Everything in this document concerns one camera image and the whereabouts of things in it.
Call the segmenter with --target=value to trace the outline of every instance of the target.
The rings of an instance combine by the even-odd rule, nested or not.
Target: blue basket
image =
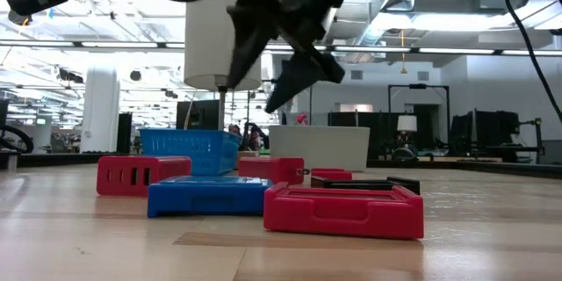
[[[140,139],[144,155],[189,156],[193,176],[218,176],[232,171],[241,140],[223,131],[168,128],[141,129]]]

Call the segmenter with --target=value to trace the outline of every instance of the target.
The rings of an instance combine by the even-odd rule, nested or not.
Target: wooden tabletop
[[[562,280],[562,182],[461,170],[421,180],[426,238],[266,232],[260,217],[148,220],[99,198],[96,166],[0,174],[0,279],[32,281]]]

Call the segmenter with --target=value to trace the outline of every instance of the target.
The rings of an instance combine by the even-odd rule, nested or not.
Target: lamp shade
[[[398,128],[399,132],[417,132],[418,123],[414,115],[400,115],[398,117]]]
[[[217,90],[217,79],[228,76],[234,47],[234,25],[227,6],[235,0],[202,0],[187,4],[185,14],[184,82],[197,89]],[[260,59],[235,90],[262,84]]]

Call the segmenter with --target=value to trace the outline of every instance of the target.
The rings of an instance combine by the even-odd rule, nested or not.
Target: ceiling
[[[382,29],[377,45],[417,46],[417,47],[471,47],[471,48],[523,48],[517,30],[506,18],[505,11],[497,11],[494,16],[504,18],[502,27],[490,32],[455,32],[454,29],[440,31],[438,27],[420,29],[418,16],[428,14],[428,10],[447,13],[447,7],[439,7],[456,0],[415,0],[414,13],[373,11],[374,0],[344,0],[342,7],[334,11],[327,21],[327,43],[345,43],[356,45],[368,27]],[[528,11],[525,23],[530,28],[530,37],[536,47],[551,42],[548,30],[534,29],[552,20],[562,17],[562,7],[557,1],[542,0],[533,3],[525,0],[512,0],[518,3],[521,15],[523,9]],[[52,10],[41,12],[32,17],[29,26],[18,26],[8,19],[9,6],[0,1],[0,39],[3,40],[65,40],[65,41],[142,41],[142,42],[184,42],[184,4],[167,0],[70,0]],[[467,11],[468,15],[479,12]],[[77,76],[85,77],[89,62],[96,58],[105,58],[111,54],[86,51],[45,49],[29,47],[0,47],[0,86],[4,97],[10,97],[12,117],[18,113],[38,113],[52,107],[58,116],[55,121],[61,126],[79,124],[83,109],[84,86],[69,83],[61,79],[61,69]],[[133,112],[134,122],[144,126],[173,126],[175,124],[177,100],[210,99],[209,92],[198,92],[183,84],[184,56],[178,52],[170,53],[119,53],[119,60],[126,67],[119,69],[121,84],[122,112]],[[364,60],[360,56],[342,61]],[[395,62],[401,54],[378,56],[375,61]],[[408,56],[409,61],[432,61],[440,65],[449,61],[446,57],[415,54]],[[139,70],[143,79],[131,80],[130,73]],[[14,85],[47,86],[48,89],[15,89]],[[173,90],[177,98],[166,97],[162,89]],[[268,126],[277,122],[277,116],[267,115],[264,107],[270,86],[265,84],[256,98],[250,100],[250,119],[259,125]],[[227,96],[230,106],[227,109],[227,122],[238,124],[247,115],[247,93],[241,92]]]

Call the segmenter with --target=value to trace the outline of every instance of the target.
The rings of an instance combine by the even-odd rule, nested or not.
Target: red plastic block
[[[302,184],[305,160],[302,158],[242,157],[238,162],[238,175],[260,177],[274,184]]]
[[[423,238],[423,198],[391,191],[303,189],[276,184],[265,192],[269,230],[393,239]]]
[[[329,180],[351,180],[353,173],[344,169],[312,169],[311,175],[315,177],[323,177]]]
[[[104,156],[97,162],[97,194],[146,197],[149,184],[190,174],[189,157]]]

